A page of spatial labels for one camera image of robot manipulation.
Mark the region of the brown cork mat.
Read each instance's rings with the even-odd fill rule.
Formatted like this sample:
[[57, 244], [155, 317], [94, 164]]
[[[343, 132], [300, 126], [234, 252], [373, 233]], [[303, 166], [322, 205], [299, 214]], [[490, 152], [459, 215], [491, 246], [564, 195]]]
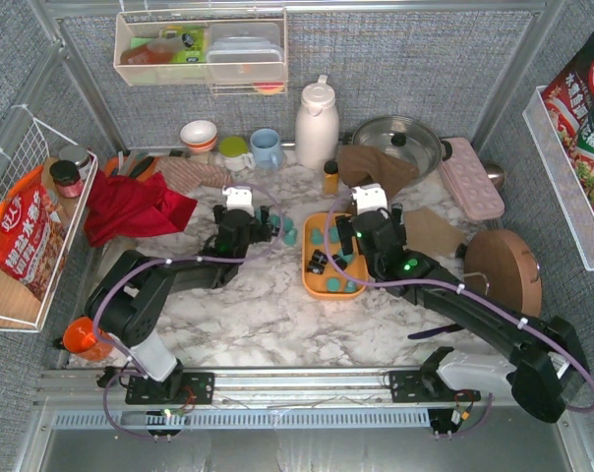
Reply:
[[407, 248], [432, 258], [453, 256], [465, 234], [450, 225], [429, 208], [406, 211], [404, 222], [407, 234]]

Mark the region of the lone teal coffee capsule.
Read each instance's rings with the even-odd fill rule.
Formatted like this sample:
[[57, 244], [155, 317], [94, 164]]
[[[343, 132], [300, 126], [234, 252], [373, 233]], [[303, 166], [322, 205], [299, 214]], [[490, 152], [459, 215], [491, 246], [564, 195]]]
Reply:
[[332, 244], [336, 244], [340, 242], [340, 236], [338, 233], [338, 229], [336, 226], [333, 226], [327, 233], [328, 239]]

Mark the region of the black coffee capsule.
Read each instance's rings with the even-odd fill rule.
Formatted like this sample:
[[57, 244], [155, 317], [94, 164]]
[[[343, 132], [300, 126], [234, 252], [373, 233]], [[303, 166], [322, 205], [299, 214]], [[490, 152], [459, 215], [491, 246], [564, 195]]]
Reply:
[[338, 255], [333, 255], [332, 260], [341, 270], [346, 270], [347, 261], [343, 257], [338, 256]]
[[322, 252], [321, 250], [315, 250], [312, 255], [312, 260], [317, 262], [318, 264], [326, 265], [327, 264], [327, 255]]
[[321, 275], [325, 271], [325, 266], [320, 263], [317, 263], [315, 261], [309, 261], [309, 263], [307, 264], [307, 267], [306, 267], [306, 271], [308, 273]]

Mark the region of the dark teal capsule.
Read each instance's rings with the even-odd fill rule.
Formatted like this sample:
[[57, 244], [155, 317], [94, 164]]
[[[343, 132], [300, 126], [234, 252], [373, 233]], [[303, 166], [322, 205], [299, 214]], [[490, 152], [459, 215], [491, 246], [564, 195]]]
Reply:
[[355, 282], [348, 280], [343, 289], [344, 293], [355, 293], [357, 291], [357, 285]]

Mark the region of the orange plastic storage basket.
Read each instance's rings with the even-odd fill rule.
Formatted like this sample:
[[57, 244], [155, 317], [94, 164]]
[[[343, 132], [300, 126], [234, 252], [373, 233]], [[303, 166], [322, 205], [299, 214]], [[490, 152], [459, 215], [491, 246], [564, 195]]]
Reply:
[[[343, 289], [348, 279], [342, 273], [339, 273], [335, 267], [328, 261], [325, 266], [325, 271], [321, 275], [308, 273], [306, 271], [307, 264], [312, 261], [312, 255], [315, 250], [321, 250], [326, 255], [325, 238], [321, 246], [312, 245], [310, 242], [310, 232], [313, 228], [319, 228], [324, 236], [328, 231], [335, 226], [334, 219], [331, 220], [329, 229], [326, 229], [327, 213], [318, 212], [307, 217], [303, 226], [302, 237], [302, 283], [308, 294], [318, 300], [326, 301], [347, 301], [356, 298], [361, 294], [366, 287], [357, 284], [357, 291], [355, 293], [344, 293]], [[358, 253], [356, 244], [353, 244], [353, 252], [347, 255], [343, 252], [341, 244], [332, 244], [329, 242], [330, 253], [343, 257], [347, 261], [347, 268], [345, 272], [351, 277], [366, 280], [368, 278], [367, 265], [365, 258]]]

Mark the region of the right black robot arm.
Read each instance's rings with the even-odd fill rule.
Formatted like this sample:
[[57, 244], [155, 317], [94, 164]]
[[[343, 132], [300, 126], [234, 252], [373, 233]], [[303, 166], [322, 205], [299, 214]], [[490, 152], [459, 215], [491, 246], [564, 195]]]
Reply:
[[334, 218], [341, 247], [365, 257], [365, 285], [432, 310], [476, 334], [512, 365], [505, 376], [527, 413], [555, 423], [570, 409], [572, 384], [593, 379], [572, 324], [561, 317], [531, 319], [468, 289], [436, 260], [404, 248], [401, 210], [379, 207]]

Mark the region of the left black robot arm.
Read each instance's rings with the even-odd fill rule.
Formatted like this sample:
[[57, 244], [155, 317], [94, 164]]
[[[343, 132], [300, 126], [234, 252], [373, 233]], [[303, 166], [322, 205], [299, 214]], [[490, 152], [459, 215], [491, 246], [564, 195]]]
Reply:
[[266, 206], [254, 212], [214, 208], [217, 233], [201, 253], [172, 263], [127, 250], [92, 291], [85, 314], [129, 352], [151, 384], [177, 390], [183, 366], [156, 333], [169, 295], [222, 288], [238, 273], [252, 244], [271, 239]]

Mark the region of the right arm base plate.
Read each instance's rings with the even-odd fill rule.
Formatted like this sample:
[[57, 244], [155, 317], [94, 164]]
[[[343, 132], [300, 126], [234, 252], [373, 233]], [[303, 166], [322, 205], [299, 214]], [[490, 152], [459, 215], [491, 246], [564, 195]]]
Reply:
[[421, 370], [389, 371], [386, 380], [393, 403], [434, 403], [449, 399], [449, 389], [433, 373]]

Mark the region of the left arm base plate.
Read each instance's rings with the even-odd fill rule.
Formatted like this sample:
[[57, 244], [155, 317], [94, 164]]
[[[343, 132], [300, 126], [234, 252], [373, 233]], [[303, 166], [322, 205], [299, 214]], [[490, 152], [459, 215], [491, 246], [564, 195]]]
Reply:
[[158, 383], [151, 378], [129, 379], [125, 403], [128, 405], [209, 405], [214, 391], [214, 373], [183, 372], [175, 380]]

